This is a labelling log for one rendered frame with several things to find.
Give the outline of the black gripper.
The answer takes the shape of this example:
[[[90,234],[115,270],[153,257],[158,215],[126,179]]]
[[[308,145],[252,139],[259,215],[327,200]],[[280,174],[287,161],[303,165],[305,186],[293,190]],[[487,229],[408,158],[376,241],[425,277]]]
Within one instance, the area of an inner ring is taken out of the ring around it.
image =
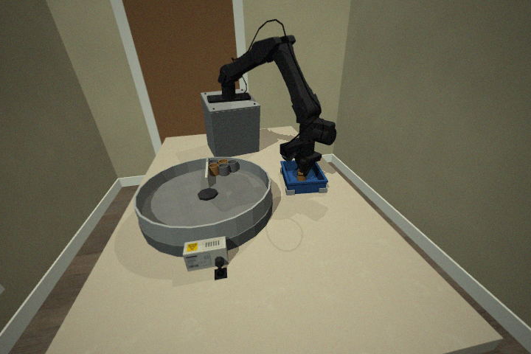
[[[321,158],[322,158],[322,154],[314,151],[315,141],[310,140],[310,142],[313,142],[312,156],[303,157],[303,156],[300,156],[299,154],[296,154],[296,156],[294,157],[295,162],[297,163],[301,173],[303,173],[304,176],[307,176],[309,171],[310,171],[310,169],[314,165],[314,163],[316,161],[317,162],[320,161]]]

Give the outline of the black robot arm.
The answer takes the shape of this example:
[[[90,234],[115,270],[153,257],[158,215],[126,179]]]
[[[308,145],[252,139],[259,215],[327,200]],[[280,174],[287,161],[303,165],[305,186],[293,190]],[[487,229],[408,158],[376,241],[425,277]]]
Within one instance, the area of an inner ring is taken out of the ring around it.
[[[296,39],[293,35],[272,37],[252,44],[251,49],[236,61],[225,64],[220,68],[218,82],[221,83],[222,94],[208,95],[208,103],[224,103],[233,101],[250,100],[249,93],[235,93],[235,82],[242,78],[243,74],[264,63],[274,61],[288,87],[291,96],[292,108],[296,114],[296,122],[299,123],[301,132],[319,114],[321,107],[316,94],[307,84],[294,54],[293,44]],[[274,49],[275,48],[275,49]],[[269,55],[270,54],[270,55]],[[317,104],[311,99],[316,101]],[[319,118],[319,116],[299,135],[302,140],[295,138],[286,145],[280,144],[280,154],[287,162],[290,162],[296,154],[303,157],[312,156],[313,140],[325,145],[332,145],[336,139],[336,124]],[[308,142],[303,142],[306,140]],[[286,154],[282,150],[284,146]]]

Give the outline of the blue open-top crate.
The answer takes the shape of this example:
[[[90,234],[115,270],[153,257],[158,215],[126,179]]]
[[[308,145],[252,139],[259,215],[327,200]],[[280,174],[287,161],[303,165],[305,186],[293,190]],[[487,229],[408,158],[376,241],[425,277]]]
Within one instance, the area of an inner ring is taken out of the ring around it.
[[[295,160],[290,162],[280,161],[280,163],[287,190],[295,190],[295,194],[303,194],[319,192],[319,188],[326,188],[328,180],[317,162],[310,169],[306,181],[298,181],[296,179],[299,167]]]

